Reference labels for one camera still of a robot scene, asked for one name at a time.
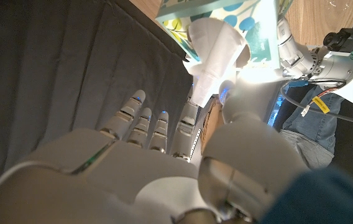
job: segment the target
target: wooden table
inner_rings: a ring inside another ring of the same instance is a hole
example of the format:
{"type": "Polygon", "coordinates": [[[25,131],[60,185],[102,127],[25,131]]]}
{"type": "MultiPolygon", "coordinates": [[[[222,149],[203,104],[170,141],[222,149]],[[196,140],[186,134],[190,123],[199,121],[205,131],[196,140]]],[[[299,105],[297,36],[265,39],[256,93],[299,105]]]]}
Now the wooden table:
{"type": "MultiPolygon", "coordinates": [[[[162,0],[130,1],[156,22],[162,0]]],[[[286,18],[297,42],[322,45],[329,32],[353,26],[353,0],[294,0],[286,18]]]]}

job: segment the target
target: colorful box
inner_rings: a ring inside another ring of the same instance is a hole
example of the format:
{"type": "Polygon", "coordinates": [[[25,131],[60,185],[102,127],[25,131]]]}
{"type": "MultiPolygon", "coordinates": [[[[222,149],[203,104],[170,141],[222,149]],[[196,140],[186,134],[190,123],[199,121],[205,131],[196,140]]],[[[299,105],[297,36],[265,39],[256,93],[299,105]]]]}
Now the colorful box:
{"type": "Polygon", "coordinates": [[[247,40],[250,67],[278,68],[277,19],[292,0],[163,0],[156,20],[195,60],[199,61],[188,40],[189,25],[211,17],[230,24],[247,40]]]}

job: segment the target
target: blue light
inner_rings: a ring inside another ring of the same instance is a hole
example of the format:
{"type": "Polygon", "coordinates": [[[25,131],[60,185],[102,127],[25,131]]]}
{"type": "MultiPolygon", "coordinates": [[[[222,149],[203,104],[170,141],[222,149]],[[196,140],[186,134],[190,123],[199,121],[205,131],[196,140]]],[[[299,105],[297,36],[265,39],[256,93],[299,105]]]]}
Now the blue light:
{"type": "Polygon", "coordinates": [[[226,96],[226,93],[227,93],[228,91],[229,91],[228,88],[223,89],[221,95],[219,96],[219,100],[220,100],[220,102],[221,102],[222,104],[225,103],[225,96],[226,96]]]}

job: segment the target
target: white robotic arm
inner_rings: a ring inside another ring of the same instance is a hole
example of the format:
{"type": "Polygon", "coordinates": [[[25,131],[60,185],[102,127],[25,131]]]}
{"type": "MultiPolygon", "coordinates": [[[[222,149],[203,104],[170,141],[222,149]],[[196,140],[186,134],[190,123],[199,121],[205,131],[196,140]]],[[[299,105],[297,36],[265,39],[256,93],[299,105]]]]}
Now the white robotic arm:
{"type": "Polygon", "coordinates": [[[292,78],[318,83],[324,90],[338,87],[333,93],[353,103],[353,29],[330,33],[323,44],[309,51],[295,42],[287,20],[279,20],[280,58],[292,78]],[[343,86],[336,86],[339,82],[344,82],[343,86]]]}

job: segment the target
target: blue fabric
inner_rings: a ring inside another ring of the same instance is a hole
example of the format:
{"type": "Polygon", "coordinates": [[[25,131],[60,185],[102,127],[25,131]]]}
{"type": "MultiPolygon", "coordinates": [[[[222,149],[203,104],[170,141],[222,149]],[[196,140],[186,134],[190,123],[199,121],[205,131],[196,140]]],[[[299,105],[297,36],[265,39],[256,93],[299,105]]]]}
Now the blue fabric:
{"type": "Polygon", "coordinates": [[[330,167],[303,174],[260,223],[353,223],[353,180],[330,167]]]}
{"type": "MultiPolygon", "coordinates": [[[[303,98],[302,104],[307,105],[313,97],[321,93],[323,90],[319,86],[312,88],[303,98]]],[[[321,97],[324,103],[332,113],[339,113],[343,97],[329,93],[321,97]]],[[[311,108],[319,109],[313,103],[311,108]]],[[[303,109],[297,108],[294,113],[284,122],[283,129],[293,131],[305,135],[310,140],[318,143],[329,152],[334,154],[336,145],[335,132],[337,129],[337,118],[326,115],[318,114],[309,111],[305,117],[301,116],[303,109]]]]}

